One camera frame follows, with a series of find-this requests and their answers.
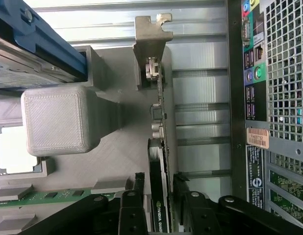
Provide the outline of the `silver CPU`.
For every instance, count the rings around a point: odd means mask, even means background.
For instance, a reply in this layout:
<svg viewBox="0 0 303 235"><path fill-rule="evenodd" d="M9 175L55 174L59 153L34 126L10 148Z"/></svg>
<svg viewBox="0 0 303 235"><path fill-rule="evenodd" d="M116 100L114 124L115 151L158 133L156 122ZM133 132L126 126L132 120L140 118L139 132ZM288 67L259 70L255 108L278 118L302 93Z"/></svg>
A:
<svg viewBox="0 0 303 235"><path fill-rule="evenodd" d="M23 126L0 126L0 176L42 172L42 161L28 153Z"/></svg>

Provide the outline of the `grey printed parts rack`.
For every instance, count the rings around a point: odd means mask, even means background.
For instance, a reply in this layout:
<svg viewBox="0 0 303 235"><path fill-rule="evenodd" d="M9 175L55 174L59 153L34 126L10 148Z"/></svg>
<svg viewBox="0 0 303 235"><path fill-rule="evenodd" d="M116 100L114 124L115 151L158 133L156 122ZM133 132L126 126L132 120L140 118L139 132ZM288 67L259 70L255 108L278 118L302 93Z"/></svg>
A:
<svg viewBox="0 0 303 235"><path fill-rule="evenodd" d="M50 157L42 161L40 173L0 176L0 190L58 191L99 187L130 186L134 175L145 174L144 208L152 219L148 140L152 138L150 108L157 103L156 85L138 89L137 62L130 47L97 50L104 60L106 90L98 96L120 105L120 129L102 138L85 154ZM75 202L0 208L0 235L24 233L30 226Z"/></svg>

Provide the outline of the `hard disk with blue bracket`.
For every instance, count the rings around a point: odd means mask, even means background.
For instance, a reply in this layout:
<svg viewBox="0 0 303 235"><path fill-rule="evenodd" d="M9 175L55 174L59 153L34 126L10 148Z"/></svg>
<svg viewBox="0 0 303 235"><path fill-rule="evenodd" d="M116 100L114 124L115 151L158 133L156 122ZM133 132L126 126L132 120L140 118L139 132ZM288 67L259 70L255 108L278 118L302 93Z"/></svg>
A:
<svg viewBox="0 0 303 235"><path fill-rule="evenodd" d="M86 53L66 42L23 0L0 0L0 90L87 79Z"/></svg>

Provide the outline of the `orange service tag sticker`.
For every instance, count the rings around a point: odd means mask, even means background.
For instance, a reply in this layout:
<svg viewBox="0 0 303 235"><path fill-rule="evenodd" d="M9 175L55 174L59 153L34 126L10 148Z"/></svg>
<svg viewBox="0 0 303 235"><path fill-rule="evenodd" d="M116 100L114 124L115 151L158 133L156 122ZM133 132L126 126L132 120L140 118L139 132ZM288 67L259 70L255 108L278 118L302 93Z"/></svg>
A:
<svg viewBox="0 0 303 235"><path fill-rule="evenodd" d="M268 149L269 148L269 131L266 129L258 129L248 127L246 130L247 144Z"/></svg>

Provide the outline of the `green RAM stick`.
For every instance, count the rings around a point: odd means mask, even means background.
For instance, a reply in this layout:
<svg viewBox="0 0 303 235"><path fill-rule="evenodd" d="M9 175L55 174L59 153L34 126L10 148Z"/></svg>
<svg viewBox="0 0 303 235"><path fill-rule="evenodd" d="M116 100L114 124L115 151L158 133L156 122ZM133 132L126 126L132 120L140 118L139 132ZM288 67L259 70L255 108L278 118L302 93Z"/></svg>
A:
<svg viewBox="0 0 303 235"><path fill-rule="evenodd" d="M89 195L91 195L90 188L32 191L18 200L0 201L0 208L19 208L29 205L75 202Z"/></svg>

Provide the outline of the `black open PC case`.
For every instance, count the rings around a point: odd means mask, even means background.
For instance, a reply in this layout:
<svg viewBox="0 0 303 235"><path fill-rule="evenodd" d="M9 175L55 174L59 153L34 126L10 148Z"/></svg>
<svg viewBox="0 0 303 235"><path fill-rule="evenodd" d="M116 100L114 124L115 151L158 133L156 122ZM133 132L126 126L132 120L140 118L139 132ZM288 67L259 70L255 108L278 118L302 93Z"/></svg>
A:
<svg viewBox="0 0 303 235"><path fill-rule="evenodd" d="M226 0L235 196L303 233L303 0ZM248 127L269 148L247 144Z"/></svg>

